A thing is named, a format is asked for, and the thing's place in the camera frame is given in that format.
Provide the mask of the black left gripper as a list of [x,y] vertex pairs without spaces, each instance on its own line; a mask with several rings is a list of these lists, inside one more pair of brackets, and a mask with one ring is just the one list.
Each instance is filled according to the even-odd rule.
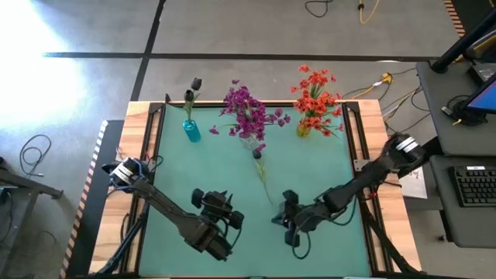
[[202,208],[201,214],[208,216],[213,222],[224,220],[228,226],[234,229],[241,229],[244,214],[233,209],[233,194],[230,194],[228,197],[227,192],[203,192],[201,189],[196,188],[192,192],[192,204],[196,208]]

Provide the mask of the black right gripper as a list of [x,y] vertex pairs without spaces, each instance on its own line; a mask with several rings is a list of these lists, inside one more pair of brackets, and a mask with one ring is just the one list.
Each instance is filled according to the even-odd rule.
[[300,232],[308,233],[316,229],[316,226],[329,217],[329,210],[322,202],[311,205],[300,205],[298,195],[292,190],[283,193],[283,214],[277,214],[272,218],[275,225],[287,229],[284,241],[291,247],[299,247]]

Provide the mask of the purple flowers bunch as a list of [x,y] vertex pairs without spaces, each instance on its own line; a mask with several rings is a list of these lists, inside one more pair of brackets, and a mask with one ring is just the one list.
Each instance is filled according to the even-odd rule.
[[252,155],[253,155],[255,167],[257,169],[257,173],[258,173],[260,180],[261,180],[261,183],[263,185],[263,189],[265,191],[267,200],[270,202],[271,205],[273,205],[274,202],[273,202],[273,200],[269,194],[268,188],[267,188],[267,179],[266,179],[266,172],[264,170],[264,162],[262,159],[262,153],[260,150],[253,150]]

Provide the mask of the clear cut-glass vase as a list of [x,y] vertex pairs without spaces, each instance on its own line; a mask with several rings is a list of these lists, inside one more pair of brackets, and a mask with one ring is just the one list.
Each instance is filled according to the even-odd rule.
[[250,152],[261,152],[262,147],[261,143],[257,140],[255,135],[251,135],[247,138],[241,138],[240,139],[243,146],[247,148]]

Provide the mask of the blue glass vase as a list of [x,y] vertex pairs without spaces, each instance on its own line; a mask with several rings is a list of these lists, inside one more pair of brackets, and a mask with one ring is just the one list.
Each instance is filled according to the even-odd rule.
[[192,143],[198,143],[201,140],[201,133],[195,120],[186,119],[183,122],[183,130]]

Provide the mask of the green table mat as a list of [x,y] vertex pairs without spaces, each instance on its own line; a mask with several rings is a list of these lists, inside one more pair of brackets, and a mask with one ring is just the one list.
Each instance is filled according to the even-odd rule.
[[192,249],[175,225],[158,211],[148,216],[139,272],[142,276],[268,276],[324,277],[367,276],[369,263],[360,211],[350,207],[337,222],[322,222],[317,229],[301,235],[292,249],[284,241],[284,227],[271,219],[292,190],[303,205],[328,188],[348,182],[352,176],[349,148],[344,132],[326,137],[311,132],[297,135],[300,115],[292,108],[285,114],[291,121],[284,127],[268,126],[262,159],[267,188],[274,202],[267,200],[252,153],[227,127],[213,135],[216,125],[234,122],[220,115],[218,108],[195,108],[192,112],[201,140],[192,143],[183,130],[186,114],[167,107],[155,185],[187,212],[195,212],[193,190],[228,191],[232,206],[244,214],[240,231],[231,229],[228,238],[236,245],[225,261]]

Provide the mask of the black diagonal support strut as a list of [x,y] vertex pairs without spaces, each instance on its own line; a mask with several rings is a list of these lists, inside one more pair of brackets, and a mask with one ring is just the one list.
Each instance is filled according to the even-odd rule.
[[364,220],[366,224],[374,231],[377,238],[379,239],[382,250],[385,251],[390,258],[396,263],[399,268],[399,272],[394,271],[377,271],[376,274],[384,275],[385,277],[398,277],[407,278],[413,277],[414,275],[422,274],[421,271],[416,270],[411,266],[407,260],[398,252],[394,244],[387,237],[386,232],[379,226],[379,223],[374,219],[369,210],[364,213]]
[[137,234],[142,230],[145,221],[146,212],[142,212],[119,244],[117,250],[106,262],[104,267],[102,267],[94,274],[95,277],[103,279],[113,279],[117,276],[117,274],[115,274],[115,271],[118,270],[118,268],[127,266],[127,260],[129,259],[131,246]]

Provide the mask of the white paper sheet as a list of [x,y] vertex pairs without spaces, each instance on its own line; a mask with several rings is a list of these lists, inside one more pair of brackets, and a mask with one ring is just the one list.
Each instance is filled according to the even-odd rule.
[[422,168],[418,168],[400,178],[399,184],[401,185],[401,192],[404,197],[420,199],[428,198]]

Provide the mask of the black striped-edge floor mat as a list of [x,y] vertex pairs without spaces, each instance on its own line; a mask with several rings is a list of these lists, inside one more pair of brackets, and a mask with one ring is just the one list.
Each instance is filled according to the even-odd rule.
[[75,279],[90,272],[109,189],[108,175],[102,170],[102,165],[115,159],[123,125],[122,120],[105,120],[100,126],[57,279]]
[[443,0],[443,4],[459,37],[474,29],[496,8],[496,0]]

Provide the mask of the grey desk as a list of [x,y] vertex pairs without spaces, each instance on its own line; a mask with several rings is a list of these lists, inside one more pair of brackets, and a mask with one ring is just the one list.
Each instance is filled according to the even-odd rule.
[[442,202],[442,220],[448,240],[464,248],[496,249],[496,207],[461,207],[448,171],[458,166],[496,167],[496,159],[433,156],[429,164]]
[[416,70],[436,129],[437,140],[446,155],[496,157],[496,115],[479,126],[454,125],[442,107],[459,95],[472,95],[476,83],[468,75],[468,63],[451,64],[447,72],[438,74],[428,62],[418,62]]

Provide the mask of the black keyboard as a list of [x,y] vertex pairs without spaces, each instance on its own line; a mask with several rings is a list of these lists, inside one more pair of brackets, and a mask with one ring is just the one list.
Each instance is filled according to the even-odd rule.
[[458,166],[448,171],[461,207],[496,207],[496,167]]

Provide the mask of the grey metal stand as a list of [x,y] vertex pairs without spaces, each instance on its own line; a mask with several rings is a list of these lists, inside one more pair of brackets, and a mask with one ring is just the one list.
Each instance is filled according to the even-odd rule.
[[39,195],[60,199],[62,190],[11,173],[0,157],[0,279],[6,278],[13,254],[19,248],[19,231],[31,216]]

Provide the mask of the black monitor base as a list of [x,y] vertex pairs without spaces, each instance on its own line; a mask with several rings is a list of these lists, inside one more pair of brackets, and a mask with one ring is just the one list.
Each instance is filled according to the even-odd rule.
[[468,98],[469,95],[457,95],[446,103],[445,109],[448,110],[446,114],[454,120],[453,126],[479,126],[487,123],[486,113],[472,112],[465,107]]

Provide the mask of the computer monitor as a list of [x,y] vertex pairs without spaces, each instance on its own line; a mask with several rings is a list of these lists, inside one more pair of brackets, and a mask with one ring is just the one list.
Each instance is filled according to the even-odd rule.
[[496,115],[496,73],[492,74],[465,102],[465,109]]

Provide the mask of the black box device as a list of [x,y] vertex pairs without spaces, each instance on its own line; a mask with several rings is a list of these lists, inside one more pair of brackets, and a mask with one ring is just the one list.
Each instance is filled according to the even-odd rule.
[[483,84],[496,73],[496,63],[474,62],[467,73],[476,84]]

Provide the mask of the black slanted pole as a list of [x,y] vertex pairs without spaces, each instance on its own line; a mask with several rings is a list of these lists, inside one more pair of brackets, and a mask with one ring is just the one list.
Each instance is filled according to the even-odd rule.
[[430,62],[430,68],[438,74],[445,73],[448,70],[448,66],[480,39],[495,23],[496,8],[493,8],[474,29],[457,40],[438,60]]

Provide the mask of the black metal table frame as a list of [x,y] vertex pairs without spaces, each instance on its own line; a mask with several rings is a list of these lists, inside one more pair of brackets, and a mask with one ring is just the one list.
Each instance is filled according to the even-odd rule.
[[[367,132],[363,125],[361,113],[365,107],[359,100],[342,100],[344,121],[348,144],[350,145],[350,156],[359,162],[370,158],[367,146]],[[163,101],[135,101],[130,102],[126,112],[126,119],[122,129],[119,147],[122,153],[128,157],[138,156],[145,159],[146,155],[157,155],[162,136],[163,122],[165,118],[166,105],[182,108],[183,101],[172,101],[169,104]],[[146,230],[142,229],[137,234],[138,238],[133,241],[129,259],[126,267],[118,268],[120,274],[129,273],[138,276],[140,257]],[[372,272],[393,271],[395,263],[390,256],[382,250],[381,243],[370,227],[363,229],[367,244],[367,255]]]

